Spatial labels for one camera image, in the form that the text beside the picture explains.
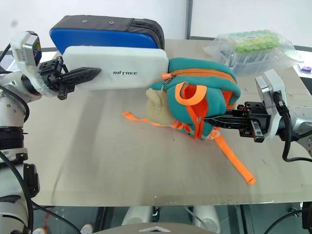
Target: orange zipper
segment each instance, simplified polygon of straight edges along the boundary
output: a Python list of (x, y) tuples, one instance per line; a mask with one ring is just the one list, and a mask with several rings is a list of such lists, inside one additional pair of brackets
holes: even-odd
[(171, 74), (175, 77), (180, 76), (180, 75), (185, 75), (185, 76), (217, 76), (222, 79), (228, 79), (231, 82), (236, 84), (236, 81), (234, 78), (225, 72), (219, 72), (217, 70), (213, 69), (200, 69), (200, 68), (189, 68), (189, 69), (181, 69), (181, 70), (176, 70), (171, 72)]

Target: orange strap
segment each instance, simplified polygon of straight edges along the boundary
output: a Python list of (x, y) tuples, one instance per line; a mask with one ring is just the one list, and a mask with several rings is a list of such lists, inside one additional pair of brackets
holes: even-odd
[(228, 146), (228, 144), (224, 140), (223, 136), (219, 135), (218, 137), (214, 139), (217, 145), (219, 146), (219, 148), (226, 155), (226, 157), (236, 167), (239, 173), (245, 178), (246, 182), (250, 185), (254, 184), (257, 181), (256, 178), (253, 176), (253, 174), (250, 173), (250, 171), (247, 170), (244, 164), (242, 164), (242, 162), (239, 161), (239, 159), (236, 157), (232, 149)]
[(175, 86), (175, 98), (177, 102), (185, 106), (193, 106), (200, 103), (206, 96), (207, 87), (204, 85), (197, 85), (196, 92), (193, 97), (189, 99), (183, 99), (180, 95), (180, 91), (185, 83), (187, 82), (182, 82)]
[(163, 125), (159, 124), (159, 123), (154, 123), (154, 122), (150, 122), (148, 121), (148, 119), (146, 118), (137, 118), (136, 116), (134, 116), (131, 112), (126, 111), (121, 113), (123, 116), (125, 116), (127, 119), (129, 120), (134, 120), (134, 121), (140, 121), (140, 122), (144, 122), (144, 123), (150, 123), (152, 125), (158, 126), (158, 127), (163, 127)]

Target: white box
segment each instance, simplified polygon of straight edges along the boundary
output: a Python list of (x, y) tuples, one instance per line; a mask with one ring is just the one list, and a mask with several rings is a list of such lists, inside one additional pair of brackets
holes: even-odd
[(80, 67), (102, 69), (93, 80), (77, 85), (88, 90), (146, 88), (168, 71), (167, 54), (162, 49), (70, 46), (63, 59), (69, 71)]

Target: orange zipper pull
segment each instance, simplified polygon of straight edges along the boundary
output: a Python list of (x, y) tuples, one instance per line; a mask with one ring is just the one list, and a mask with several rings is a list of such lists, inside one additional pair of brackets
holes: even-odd
[(160, 77), (162, 79), (171, 79), (172, 78), (172, 74), (170, 74), (170, 73), (161, 73)]

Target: children's backpack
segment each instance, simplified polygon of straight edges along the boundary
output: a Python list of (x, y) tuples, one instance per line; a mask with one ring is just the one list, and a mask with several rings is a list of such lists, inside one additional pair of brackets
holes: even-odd
[[(227, 109), (235, 107), (240, 89), (231, 69), (217, 62), (172, 58), (169, 60), (168, 73), (162, 74), (162, 79), (149, 88), (167, 92), (169, 110), (176, 119), (171, 127), (192, 138), (216, 140), (245, 180), (249, 184), (255, 183), (256, 179), (235, 156), (217, 128), (203, 120), (205, 117), (222, 115)], [(129, 112), (123, 115), (147, 122)]]

